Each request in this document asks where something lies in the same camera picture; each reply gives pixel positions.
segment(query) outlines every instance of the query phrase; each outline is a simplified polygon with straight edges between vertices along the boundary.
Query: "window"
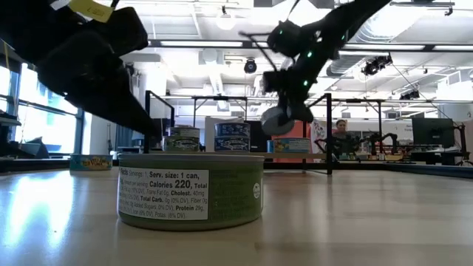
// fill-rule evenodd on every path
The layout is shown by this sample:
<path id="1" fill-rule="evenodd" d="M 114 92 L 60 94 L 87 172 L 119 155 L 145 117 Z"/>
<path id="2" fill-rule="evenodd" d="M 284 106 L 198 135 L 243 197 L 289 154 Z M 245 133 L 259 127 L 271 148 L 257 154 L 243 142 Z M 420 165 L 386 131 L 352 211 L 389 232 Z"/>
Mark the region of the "window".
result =
<path id="1" fill-rule="evenodd" d="M 20 105 L 18 119 L 22 125 L 16 127 L 15 141 L 24 143 L 42 137 L 48 152 L 74 152 L 75 116 L 59 115 Z"/>
<path id="2" fill-rule="evenodd" d="M 77 113 L 77 108 L 71 103 L 38 82 L 38 73 L 28 69 L 26 64 L 21 65 L 20 99 L 73 114 Z"/>
<path id="3" fill-rule="evenodd" d="M 10 91 L 10 71 L 0 66 L 0 95 L 8 95 L 9 91 Z"/>
<path id="4" fill-rule="evenodd" d="M 7 112 L 7 99 L 0 98 L 0 110 Z"/>

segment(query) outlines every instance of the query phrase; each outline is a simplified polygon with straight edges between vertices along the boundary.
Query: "ventilation duct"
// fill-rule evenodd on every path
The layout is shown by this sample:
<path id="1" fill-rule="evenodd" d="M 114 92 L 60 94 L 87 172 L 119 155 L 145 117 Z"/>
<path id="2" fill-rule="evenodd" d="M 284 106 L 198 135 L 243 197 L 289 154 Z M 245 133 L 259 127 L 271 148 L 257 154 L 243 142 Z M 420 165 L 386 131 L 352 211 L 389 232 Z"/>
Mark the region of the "ventilation duct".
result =
<path id="1" fill-rule="evenodd" d="M 422 15 L 423 10 L 419 8 L 388 5 L 364 23 L 350 43 L 388 43 L 410 28 Z M 364 58 L 363 55 L 341 55 L 327 68 L 327 75 L 340 77 Z"/>
<path id="2" fill-rule="evenodd" d="M 223 62 L 223 53 L 217 51 L 216 49 L 204 49 L 199 53 L 199 61 L 204 61 L 208 66 L 208 77 L 210 78 L 210 83 L 214 91 L 214 95 L 225 95 L 223 90 L 222 77 L 220 76 L 220 68 Z M 226 100 L 217 101 L 217 111 L 218 112 L 229 112 L 230 103 Z"/>

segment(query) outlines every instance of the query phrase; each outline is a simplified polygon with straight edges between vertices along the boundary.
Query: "security camera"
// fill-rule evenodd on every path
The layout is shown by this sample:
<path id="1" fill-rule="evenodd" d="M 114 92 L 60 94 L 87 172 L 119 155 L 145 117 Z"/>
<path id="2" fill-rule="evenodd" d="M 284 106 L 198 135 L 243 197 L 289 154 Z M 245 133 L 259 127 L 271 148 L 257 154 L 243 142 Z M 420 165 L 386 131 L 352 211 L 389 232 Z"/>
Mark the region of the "security camera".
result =
<path id="1" fill-rule="evenodd" d="M 256 72 L 256 63 L 254 59 L 250 58 L 246 61 L 244 70 L 245 70 L 245 73 L 247 74 L 253 74 Z"/>

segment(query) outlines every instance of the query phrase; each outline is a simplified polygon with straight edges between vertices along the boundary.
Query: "table surface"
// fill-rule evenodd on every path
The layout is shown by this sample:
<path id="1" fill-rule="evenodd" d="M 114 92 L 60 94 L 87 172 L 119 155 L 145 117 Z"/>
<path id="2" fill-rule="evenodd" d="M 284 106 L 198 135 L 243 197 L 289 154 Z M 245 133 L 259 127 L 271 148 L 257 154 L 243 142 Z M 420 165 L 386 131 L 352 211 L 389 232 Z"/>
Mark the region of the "table surface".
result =
<path id="1" fill-rule="evenodd" d="M 118 170 L 0 176 L 0 265 L 472 265 L 473 183 L 268 172 L 261 219 L 195 233 L 116 214 Z"/>

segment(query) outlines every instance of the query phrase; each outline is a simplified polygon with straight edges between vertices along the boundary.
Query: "tuna can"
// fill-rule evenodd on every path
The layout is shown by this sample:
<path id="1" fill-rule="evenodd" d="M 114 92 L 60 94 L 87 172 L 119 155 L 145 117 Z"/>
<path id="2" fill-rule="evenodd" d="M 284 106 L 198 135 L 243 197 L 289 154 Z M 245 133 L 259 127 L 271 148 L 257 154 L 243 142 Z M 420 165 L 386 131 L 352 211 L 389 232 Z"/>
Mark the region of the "tuna can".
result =
<path id="1" fill-rule="evenodd" d="M 112 169 L 112 155 L 71 154 L 71 171 L 100 171 Z"/>
<path id="2" fill-rule="evenodd" d="M 169 128 L 169 136 L 196 137 L 200 138 L 200 130 L 191 127 L 172 127 Z"/>
<path id="3" fill-rule="evenodd" d="M 310 139 L 305 137 L 281 137 L 274 139 L 274 152 L 309 153 Z"/>
<path id="4" fill-rule="evenodd" d="M 249 123 L 217 123 L 215 137 L 250 137 Z"/>
<path id="5" fill-rule="evenodd" d="M 166 136 L 163 137 L 164 151 L 199 151 L 199 138 Z"/>
<path id="6" fill-rule="evenodd" d="M 264 157 L 121 154 L 119 161 L 117 212 L 128 225 L 202 231 L 261 216 Z"/>
<path id="7" fill-rule="evenodd" d="M 250 151 L 249 137 L 215 137 L 215 151 Z"/>

